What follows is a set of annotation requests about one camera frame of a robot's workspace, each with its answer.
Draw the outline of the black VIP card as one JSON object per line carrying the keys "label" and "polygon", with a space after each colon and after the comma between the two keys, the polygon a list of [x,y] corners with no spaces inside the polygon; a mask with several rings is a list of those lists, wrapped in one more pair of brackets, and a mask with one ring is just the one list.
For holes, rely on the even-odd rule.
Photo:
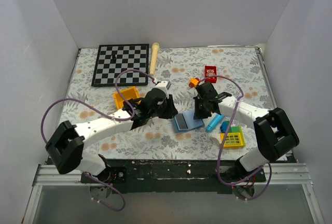
{"label": "black VIP card", "polygon": [[176,115],[174,119],[176,122],[177,129],[179,131],[184,131],[184,130],[188,129],[188,126],[186,124],[186,120],[185,120],[183,114]]}

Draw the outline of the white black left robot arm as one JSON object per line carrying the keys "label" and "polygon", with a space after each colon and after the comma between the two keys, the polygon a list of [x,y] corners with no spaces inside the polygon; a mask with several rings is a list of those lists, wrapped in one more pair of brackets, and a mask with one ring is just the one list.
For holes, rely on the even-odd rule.
{"label": "white black left robot arm", "polygon": [[60,174],[73,170],[91,174],[98,182],[110,178],[110,169],[102,155],[93,155],[86,149],[107,137],[128,132],[145,125],[149,119],[172,119],[178,113],[173,96],[164,89],[153,88],[138,103],[128,105],[106,118],[72,124],[62,122],[46,144],[46,151]]}

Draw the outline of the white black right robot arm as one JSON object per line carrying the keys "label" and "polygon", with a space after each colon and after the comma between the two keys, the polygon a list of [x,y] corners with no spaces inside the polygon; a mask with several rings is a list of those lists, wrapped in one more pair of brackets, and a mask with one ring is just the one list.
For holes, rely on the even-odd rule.
{"label": "white black right robot arm", "polygon": [[249,180],[258,167],[275,162],[299,145],[298,135],[283,109],[268,110],[240,102],[230,93],[217,93],[210,82],[198,85],[196,91],[195,119],[205,119],[212,113],[234,116],[255,131],[257,147],[235,161],[227,171],[229,176]]}

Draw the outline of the cyan plastic marker tube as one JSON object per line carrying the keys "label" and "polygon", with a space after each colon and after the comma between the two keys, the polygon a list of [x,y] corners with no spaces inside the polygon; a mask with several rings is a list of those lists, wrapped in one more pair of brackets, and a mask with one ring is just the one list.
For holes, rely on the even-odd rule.
{"label": "cyan plastic marker tube", "polygon": [[212,132],[216,126],[224,119],[224,115],[216,114],[213,119],[209,122],[205,130],[207,132]]}

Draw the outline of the blue toy brick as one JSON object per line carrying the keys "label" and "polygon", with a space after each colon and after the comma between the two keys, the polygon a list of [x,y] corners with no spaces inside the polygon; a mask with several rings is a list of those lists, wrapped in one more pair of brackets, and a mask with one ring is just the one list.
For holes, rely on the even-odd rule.
{"label": "blue toy brick", "polygon": [[223,121],[220,125],[220,131],[225,133],[229,125],[229,121]]}

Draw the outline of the orange toy car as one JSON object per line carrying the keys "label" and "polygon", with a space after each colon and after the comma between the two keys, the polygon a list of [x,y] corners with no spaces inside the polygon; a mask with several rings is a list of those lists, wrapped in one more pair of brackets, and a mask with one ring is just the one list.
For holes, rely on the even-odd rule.
{"label": "orange toy car", "polygon": [[189,80],[189,87],[195,88],[200,84],[200,79],[199,78],[190,78]]}

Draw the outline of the white curved toy piece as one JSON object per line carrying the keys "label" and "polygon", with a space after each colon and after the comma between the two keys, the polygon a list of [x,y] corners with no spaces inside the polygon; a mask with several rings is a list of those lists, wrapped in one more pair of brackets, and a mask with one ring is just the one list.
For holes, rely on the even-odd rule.
{"label": "white curved toy piece", "polygon": [[210,140],[213,142],[213,144],[217,145],[217,146],[220,146],[221,143],[222,143],[222,139],[221,139],[221,136],[220,134],[212,134],[210,136]]}

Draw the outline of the yellow plastic bin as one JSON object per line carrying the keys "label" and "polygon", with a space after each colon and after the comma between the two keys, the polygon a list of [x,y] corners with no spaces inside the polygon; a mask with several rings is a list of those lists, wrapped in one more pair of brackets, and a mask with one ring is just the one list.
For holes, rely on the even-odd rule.
{"label": "yellow plastic bin", "polygon": [[[135,86],[121,90],[120,94],[127,101],[129,101],[130,99],[135,100],[135,99],[140,98],[139,92]],[[117,91],[113,93],[113,98],[114,98],[117,109],[123,108],[124,99],[119,95],[119,93]]]}

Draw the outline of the red owl toy block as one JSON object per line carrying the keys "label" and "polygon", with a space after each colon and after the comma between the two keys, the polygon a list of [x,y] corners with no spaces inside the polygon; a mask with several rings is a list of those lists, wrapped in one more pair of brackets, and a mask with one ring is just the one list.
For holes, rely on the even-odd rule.
{"label": "red owl toy block", "polygon": [[206,65],[204,67],[204,77],[207,79],[205,79],[205,82],[210,82],[210,83],[216,83],[217,82],[217,77],[213,77],[213,75],[217,74],[217,67],[216,66],[211,66],[211,65]]}

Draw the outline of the green toy brick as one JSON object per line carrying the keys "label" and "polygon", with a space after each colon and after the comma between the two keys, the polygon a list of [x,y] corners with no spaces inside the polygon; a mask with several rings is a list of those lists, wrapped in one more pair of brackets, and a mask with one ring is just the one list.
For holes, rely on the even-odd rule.
{"label": "green toy brick", "polygon": [[240,126],[231,126],[229,129],[229,133],[241,133],[242,129]]}

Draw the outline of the yellow toy window brick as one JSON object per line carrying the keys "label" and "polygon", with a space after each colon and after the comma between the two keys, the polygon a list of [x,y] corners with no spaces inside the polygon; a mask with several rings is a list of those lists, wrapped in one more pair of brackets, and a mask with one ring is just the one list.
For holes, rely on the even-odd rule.
{"label": "yellow toy window brick", "polygon": [[245,146],[245,141],[241,133],[228,133],[224,142],[224,148],[238,149]]}

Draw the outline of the floral patterned table mat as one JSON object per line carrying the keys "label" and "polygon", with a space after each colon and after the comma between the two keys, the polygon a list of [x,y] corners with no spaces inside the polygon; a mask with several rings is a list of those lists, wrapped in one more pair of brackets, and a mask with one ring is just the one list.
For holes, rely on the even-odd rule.
{"label": "floral patterned table mat", "polygon": [[[80,51],[60,121],[84,123],[100,118],[102,113],[116,111],[114,88],[91,85],[97,54],[97,49]],[[155,76],[171,82],[170,92],[179,112],[194,108],[196,91],[189,87],[189,80],[203,78],[206,65],[217,67],[219,78],[214,85],[217,92],[241,96],[243,102],[256,107],[275,108],[258,48],[161,48]],[[256,146],[254,130],[244,124],[241,128],[245,146],[220,150],[205,128],[175,133],[171,120],[154,118],[135,130],[107,137],[88,150],[107,159],[235,160]]]}

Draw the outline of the cream wooden pestle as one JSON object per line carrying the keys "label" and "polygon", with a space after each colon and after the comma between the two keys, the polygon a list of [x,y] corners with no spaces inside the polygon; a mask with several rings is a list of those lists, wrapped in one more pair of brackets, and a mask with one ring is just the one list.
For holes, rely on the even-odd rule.
{"label": "cream wooden pestle", "polygon": [[157,57],[159,52],[160,46],[158,43],[153,43],[151,47],[151,59],[150,59],[150,68],[149,68],[149,74],[154,75],[156,70],[156,63],[157,63]]}

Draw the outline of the black white chessboard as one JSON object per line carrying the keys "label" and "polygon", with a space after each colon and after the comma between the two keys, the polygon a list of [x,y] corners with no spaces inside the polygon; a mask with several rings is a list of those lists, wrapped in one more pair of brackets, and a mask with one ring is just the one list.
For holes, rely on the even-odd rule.
{"label": "black white chessboard", "polygon": [[146,86],[149,72],[149,44],[100,45],[94,66],[91,85],[93,87],[113,87],[115,79],[120,76],[117,85]]}

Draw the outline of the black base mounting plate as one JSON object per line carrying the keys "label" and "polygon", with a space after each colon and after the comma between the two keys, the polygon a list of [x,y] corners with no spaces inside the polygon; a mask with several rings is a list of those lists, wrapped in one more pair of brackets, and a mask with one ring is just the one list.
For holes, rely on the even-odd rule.
{"label": "black base mounting plate", "polygon": [[[232,194],[232,187],[217,179],[216,160],[124,160],[107,159],[110,172],[103,178],[121,193],[216,192]],[[51,165],[40,168],[41,182],[59,185],[99,186],[94,180],[74,170],[58,174]]]}

